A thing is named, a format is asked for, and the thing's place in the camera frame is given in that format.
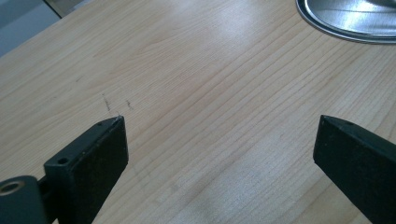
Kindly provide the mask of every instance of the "black object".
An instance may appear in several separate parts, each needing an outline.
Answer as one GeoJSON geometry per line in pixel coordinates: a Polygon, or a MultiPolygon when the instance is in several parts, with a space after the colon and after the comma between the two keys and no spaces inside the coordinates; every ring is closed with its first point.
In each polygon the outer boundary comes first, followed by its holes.
{"type": "Polygon", "coordinates": [[[349,121],[321,116],[315,163],[373,223],[396,223],[396,146],[349,121]]]}
{"type": "Polygon", "coordinates": [[[127,163],[123,117],[96,123],[44,164],[40,181],[0,183],[0,223],[92,223],[127,163]]]}

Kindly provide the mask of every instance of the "light wood grain surface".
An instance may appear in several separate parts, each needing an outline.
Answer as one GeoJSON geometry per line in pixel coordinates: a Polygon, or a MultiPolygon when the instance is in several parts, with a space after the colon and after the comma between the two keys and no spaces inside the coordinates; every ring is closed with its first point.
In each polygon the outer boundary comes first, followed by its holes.
{"type": "Polygon", "coordinates": [[[396,142],[396,47],[292,0],[95,0],[0,59],[0,178],[95,122],[130,162],[94,223],[369,223],[312,159],[321,114],[396,142]]]}

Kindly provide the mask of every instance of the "wooden table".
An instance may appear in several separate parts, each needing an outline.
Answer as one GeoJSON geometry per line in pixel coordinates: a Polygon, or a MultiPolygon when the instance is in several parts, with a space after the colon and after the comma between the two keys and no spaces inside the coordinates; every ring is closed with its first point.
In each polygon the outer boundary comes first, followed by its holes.
{"type": "Polygon", "coordinates": [[[0,60],[0,178],[101,119],[130,162],[94,223],[369,223],[312,160],[319,116],[396,142],[396,47],[292,0],[95,0],[0,60]]]}

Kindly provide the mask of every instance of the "silver plate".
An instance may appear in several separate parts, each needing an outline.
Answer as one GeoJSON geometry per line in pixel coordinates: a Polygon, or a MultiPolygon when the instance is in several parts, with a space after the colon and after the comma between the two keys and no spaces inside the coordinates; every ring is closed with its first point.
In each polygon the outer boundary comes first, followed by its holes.
{"type": "Polygon", "coordinates": [[[301,15],[345,39],[396,44],[396,0],[296,0],[301,15]]]}

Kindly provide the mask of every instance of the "wood grain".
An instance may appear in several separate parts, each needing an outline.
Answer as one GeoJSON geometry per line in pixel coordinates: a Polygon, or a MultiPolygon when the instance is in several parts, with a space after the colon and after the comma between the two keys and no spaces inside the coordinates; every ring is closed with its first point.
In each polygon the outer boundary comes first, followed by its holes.
{"type": "Polygon", "coordinates": [[[121,114],[95,223],[369,223],[312,150],[321,114],[396,142],[395,59],[291,0],[95,0],[0,59],[0,178],[121,114]]]}

